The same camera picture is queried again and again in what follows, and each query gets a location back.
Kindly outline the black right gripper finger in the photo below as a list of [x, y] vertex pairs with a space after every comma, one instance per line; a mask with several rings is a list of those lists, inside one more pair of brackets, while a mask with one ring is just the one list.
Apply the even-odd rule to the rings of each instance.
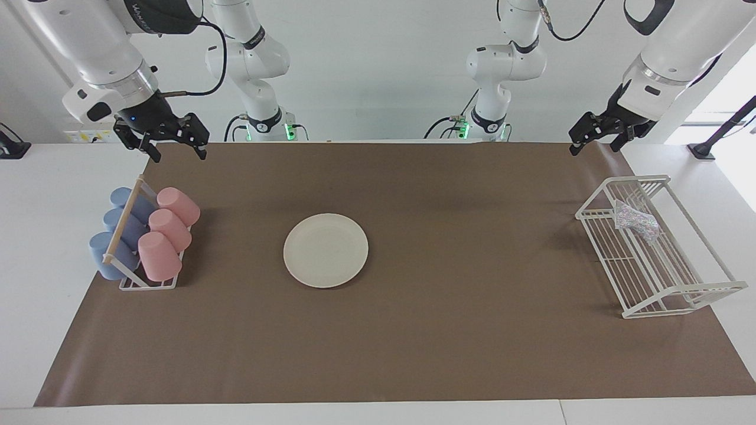
[[141, 137], [137, 137], [134, 130], [129, 127], [129, 125], [125, 123], [124, 119], [122, 118], [116, 118], [113, 125], [113, 131], [126, 149], [138, 150], [141, 153], [145, 153], [153, 162], [161, 161], [161, 153], [159, 152], [157, 146], [151, 143], [151, 137], [149, 137], [149, 133], [146, 133]]
[[180, 119], [180, 142], [192, 147], [201, 161], [206, 159], [206, 145], [210, 132], [194, 113], [187, 113]]

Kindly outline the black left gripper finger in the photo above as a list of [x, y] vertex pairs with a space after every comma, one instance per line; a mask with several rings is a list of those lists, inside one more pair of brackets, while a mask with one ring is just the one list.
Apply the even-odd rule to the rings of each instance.
[[571, 145], [569, 152], [572, 156], [577, 156], [583, 148], [591, 142], [604, 137], [603, 124], [605, 116], [585, 112], [578, 121], [570, 128], [569, 136]]
[[636, 126], [627, 126], [617, 134], [617, 137], [612, 141], [612, 152], [618, 153], [626, 143], [632, 142], [636, 135]]

